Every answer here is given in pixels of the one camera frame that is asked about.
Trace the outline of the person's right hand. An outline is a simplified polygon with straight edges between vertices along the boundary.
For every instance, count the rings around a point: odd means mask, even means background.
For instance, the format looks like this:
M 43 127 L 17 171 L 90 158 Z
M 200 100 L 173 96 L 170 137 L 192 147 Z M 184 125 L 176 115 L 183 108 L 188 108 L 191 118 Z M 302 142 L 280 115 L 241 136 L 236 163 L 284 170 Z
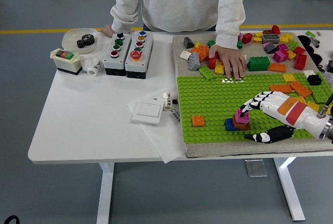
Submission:
M 100 29 L 101 33 L 103 33 L 105 36 L 111 38 L 114 34 L 114 30 L 112 29 L 111 24 L 107 24 L 103 28 Z

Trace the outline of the person's left hand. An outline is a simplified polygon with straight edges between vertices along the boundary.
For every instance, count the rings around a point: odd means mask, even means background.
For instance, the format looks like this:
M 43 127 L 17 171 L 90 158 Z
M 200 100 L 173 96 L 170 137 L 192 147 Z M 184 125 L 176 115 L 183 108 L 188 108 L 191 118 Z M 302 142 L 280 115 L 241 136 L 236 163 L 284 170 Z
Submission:
M 246 61 L 237 49 L 220 47 L 218 45 L 211 46 L 209 50 L 209 58 L 213 58 L 218 54 L 225 68 L 225 75 L 229 79 L 234 76 L 236 80 L 245 76 Z

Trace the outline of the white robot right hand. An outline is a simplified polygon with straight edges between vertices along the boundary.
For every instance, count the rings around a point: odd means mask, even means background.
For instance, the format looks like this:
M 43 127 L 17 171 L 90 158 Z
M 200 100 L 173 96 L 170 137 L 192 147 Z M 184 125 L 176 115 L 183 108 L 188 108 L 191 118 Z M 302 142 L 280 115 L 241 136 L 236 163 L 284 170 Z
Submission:
M 262 110 L 266 115 L 279 120 L 282 126 L 257 134 L 246 134 L 244 138 L 259 143 L 275 143 L 293 137 L 296 129 L 304 129 L 311 136 L 332 140 L 332 117 L 318 113 L 310 106 L 282 92 L 267 91 L 257 94 L 241 107 L 241 115 L 252 109 Z

